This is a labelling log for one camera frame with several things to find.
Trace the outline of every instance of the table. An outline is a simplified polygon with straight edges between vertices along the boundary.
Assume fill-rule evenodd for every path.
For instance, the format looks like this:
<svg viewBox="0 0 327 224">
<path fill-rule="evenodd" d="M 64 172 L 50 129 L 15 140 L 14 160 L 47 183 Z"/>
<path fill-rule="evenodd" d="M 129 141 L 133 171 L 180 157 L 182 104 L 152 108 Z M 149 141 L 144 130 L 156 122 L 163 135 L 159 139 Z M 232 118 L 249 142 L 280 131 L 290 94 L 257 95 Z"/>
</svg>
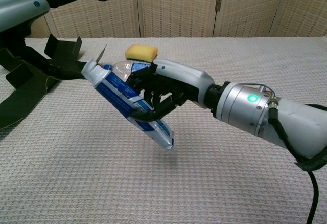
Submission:
<svg viewBox="0 0 327 224">
<path fill-rule="evenodd" d="M 46 39 L 27 39 L 42 52 Z M 81 61 L 103 63 L 134 43 L 206 70 L 216 81 L 259 82 L 279 97 L 327 105 L 327 37 L 83 39 Z M 1 100 L 13 91 L 0 69 Z M 165 117 L 161 149 L 86 80 L 63 81 L 17 126 L 0 132 L 0 222 L 305 223 L 308 175 L 290 153 L 187 102 Z M 315 223 L 327 219 L 327 167 L 316 172 Z"/>
</svg>

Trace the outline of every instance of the yellow sponge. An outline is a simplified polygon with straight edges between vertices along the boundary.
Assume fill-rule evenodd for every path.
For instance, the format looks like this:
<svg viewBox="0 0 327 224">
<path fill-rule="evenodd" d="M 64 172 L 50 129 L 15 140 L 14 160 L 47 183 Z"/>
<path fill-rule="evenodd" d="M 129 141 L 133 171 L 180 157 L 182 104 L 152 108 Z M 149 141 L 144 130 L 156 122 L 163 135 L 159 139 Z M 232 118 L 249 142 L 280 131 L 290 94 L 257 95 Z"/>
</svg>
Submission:
<svg viewBox="0 0 327 224">
<path fill-rule="evenodd" d="M 127 59 L 137 59 L 151 63 L 158 54 L 157 47 L 133 44 L 125 52 Z"/>
</svg>

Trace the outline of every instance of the toothpaste tube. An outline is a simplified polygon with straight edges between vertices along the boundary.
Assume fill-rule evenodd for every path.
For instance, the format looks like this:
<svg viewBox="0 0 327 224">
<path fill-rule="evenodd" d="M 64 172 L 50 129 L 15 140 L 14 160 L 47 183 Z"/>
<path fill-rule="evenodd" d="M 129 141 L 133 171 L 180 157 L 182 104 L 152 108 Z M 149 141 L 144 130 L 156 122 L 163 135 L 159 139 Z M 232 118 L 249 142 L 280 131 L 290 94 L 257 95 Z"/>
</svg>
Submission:
<svg viewBox="0 0 327 224">
<path fill-rule="evenodd" d="M 89 61 L 84 66 L 82 74 L 128 121 L 164 149 L 172 149 L 174 133 L 163 120 L 144 123 L 129 116 L 134 110 L 149 111 L 152 107 L 114 72 L 102 68 L 95 61 Z"/>
</svg>

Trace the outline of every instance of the black cable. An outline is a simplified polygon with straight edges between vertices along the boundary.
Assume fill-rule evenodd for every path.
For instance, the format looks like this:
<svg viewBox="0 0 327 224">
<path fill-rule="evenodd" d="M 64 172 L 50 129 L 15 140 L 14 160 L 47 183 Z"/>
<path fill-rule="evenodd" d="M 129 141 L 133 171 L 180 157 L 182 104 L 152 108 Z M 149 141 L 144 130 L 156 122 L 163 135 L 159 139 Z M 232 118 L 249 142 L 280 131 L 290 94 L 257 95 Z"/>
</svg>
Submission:
<svg viewBox="0 0 327 224">
<path fill-rule="evenodd" d="M 278 119 L 278 110 L 276 108 L 270 108 L 268 110 L 268 122 L 273 126 L 278 137 L 284 142 L 286 148 L 289 150 L 289 152 L 295 157 L 295 159 L 299 163 L 307 160 L 307 158 L 299 155 L 294 150 L 294 148 L 291 146 L 290 142 L 288 141 L 287 134 L 286 134 L 281 122 Z M 310 212 L 309 212 L 308 219 L 307 219 L 307 224 L 311 224 L 313 217 L 315 215 L 316 209 L 317 209 L 317 205 L 318 205 L 319 188 L 318 188 L 317 180 L 316 180 L 313 172 L 312 171 L 308 172 L 308 175 L 311 179 L 312 186 L 313 186 L 313 199 L 312 199 L 312 204 L 311 204 Z"/>
</svg>

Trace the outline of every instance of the green indicator light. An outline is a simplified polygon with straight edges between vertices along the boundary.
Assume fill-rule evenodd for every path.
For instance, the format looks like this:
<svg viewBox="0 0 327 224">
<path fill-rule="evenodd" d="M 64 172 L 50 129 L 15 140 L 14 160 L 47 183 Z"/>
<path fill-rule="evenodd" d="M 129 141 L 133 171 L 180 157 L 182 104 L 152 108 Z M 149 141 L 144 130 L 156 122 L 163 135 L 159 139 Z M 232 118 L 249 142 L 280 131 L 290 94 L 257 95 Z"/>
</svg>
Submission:
<svg viewBox="0 0 327 224">
<path fill-rule="evenodd" d="M 247 97 L 247 100 L 248 100 L 249 102 L 251 102 L 251 103 L 255 103 L 255 102 L 257 102 L 258 99 L 259 99 L 258 95 L 249 95 L 249 96 Z"/>
</svg>

